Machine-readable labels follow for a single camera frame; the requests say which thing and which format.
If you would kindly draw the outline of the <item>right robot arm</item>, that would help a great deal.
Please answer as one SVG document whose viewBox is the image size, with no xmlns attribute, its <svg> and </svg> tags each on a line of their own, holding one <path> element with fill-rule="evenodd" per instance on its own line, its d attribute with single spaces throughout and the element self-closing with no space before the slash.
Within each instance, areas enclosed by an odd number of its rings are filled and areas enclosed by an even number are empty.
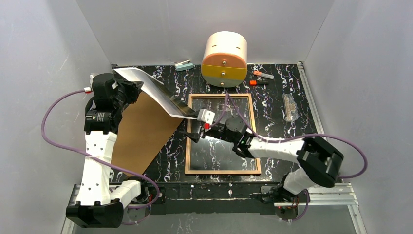
<svg viewBox="0 0 413 234">
<path fill-rule="evenodd" d="M 215 114 L 202 109 L 197 112 L 202 125 L 196 132 L 183 132 L 197 143 L 212 137 L 232 144 L 232 151 L 242 158 L 275 158 L 299 164 L 286 174 L 276 186 L 262 186 L 252 198 L 262 203 L 295 202 L 299 194 L 312 186 L 332 188 L 338 178 L 343 154 L 320 136 L 301 139 L 264 139 L 254 133 L 241 116 L 232 116 L 224 123 L 213 122 Z"/>
</svg>

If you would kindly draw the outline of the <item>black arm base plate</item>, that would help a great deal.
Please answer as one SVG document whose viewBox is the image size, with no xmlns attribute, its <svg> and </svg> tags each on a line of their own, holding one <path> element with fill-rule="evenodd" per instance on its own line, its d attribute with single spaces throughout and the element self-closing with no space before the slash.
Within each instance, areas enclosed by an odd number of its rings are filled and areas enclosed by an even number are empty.
<svg viewBox="0 0 413 234">
<path fill-rule="evenodd" d="M 274 182 L 159 182 L 160 197 L 151 215 L 259 213 L 295 219 L 309 199 L 306 192 L 279 197 Z"/>
</svg>

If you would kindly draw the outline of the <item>wooden picture frame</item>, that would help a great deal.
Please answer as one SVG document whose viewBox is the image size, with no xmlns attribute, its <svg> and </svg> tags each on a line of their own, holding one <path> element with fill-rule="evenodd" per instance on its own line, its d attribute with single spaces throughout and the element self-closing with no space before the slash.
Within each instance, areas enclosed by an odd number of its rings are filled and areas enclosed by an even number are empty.
<svg viewBox="0 0 413 234">
<path fill-rule="evenodd" d="M 225 94 L 191 94 L 189 107 L 203 108 L 215 113 L 214 121 L 223 115 L 221 124 L 241 113 L 249 125 L 255 127 L 254 108 L 251 94 L 231 94 L 225 103 Z M 195 175 L 260 175 L 261 162 L 258 159 L 243 158 L 233 151 L 233 143 L 221 136 L 205 136 L 198 142 L 187 139 L 185 174 Z"/>
</svg>

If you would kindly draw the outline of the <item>landscape photo print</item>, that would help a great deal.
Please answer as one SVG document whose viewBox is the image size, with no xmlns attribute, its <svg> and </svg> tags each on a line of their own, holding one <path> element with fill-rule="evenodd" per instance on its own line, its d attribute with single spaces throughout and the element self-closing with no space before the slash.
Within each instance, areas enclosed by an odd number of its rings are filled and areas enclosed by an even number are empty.
<svg viewBox="0 0 413 234">
<path fill-rule="evenodd" d="M 162 82 L 141 69 L 127 67 L 115 68 L 114 71 L 127 81 L 142 81 L 144 84 L 141 90 L 155 100 L 171 117 L 183 118 L 183 109 L 190 108 Z"/>
</svg>

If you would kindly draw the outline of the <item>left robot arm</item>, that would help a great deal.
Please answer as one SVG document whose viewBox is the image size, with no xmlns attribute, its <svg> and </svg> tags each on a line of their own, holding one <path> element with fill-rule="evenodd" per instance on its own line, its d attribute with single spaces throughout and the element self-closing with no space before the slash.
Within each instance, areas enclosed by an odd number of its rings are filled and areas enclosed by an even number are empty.
<svg viewBox="0 0 413 234">
<path fill-rule="evenodd" d="M 122 113 L 137 101 L 143 82 L 104 73 L 91 79 L 94 96 L 85 108 L 86 153 L 82 181 L 73 205 L 66 208 L 69 220 L 82 228 L 117 228 L 124 209 L 141 195 L 138 180 L 110 189 L 110 166 Z"/>
</svg>

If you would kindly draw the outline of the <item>brown cardboard backing board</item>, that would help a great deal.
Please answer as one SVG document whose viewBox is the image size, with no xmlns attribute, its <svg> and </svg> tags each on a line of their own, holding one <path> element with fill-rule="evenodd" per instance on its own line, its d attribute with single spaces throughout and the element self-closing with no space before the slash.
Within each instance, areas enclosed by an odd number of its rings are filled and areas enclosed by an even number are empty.
<svg viewBox="0 0 413 234">
<path fill-rule="evenodd" d="M 142 174 L 182 121 L 141 92 L 137 102 L 122 113 L 112 164 Z"/>
</svg>

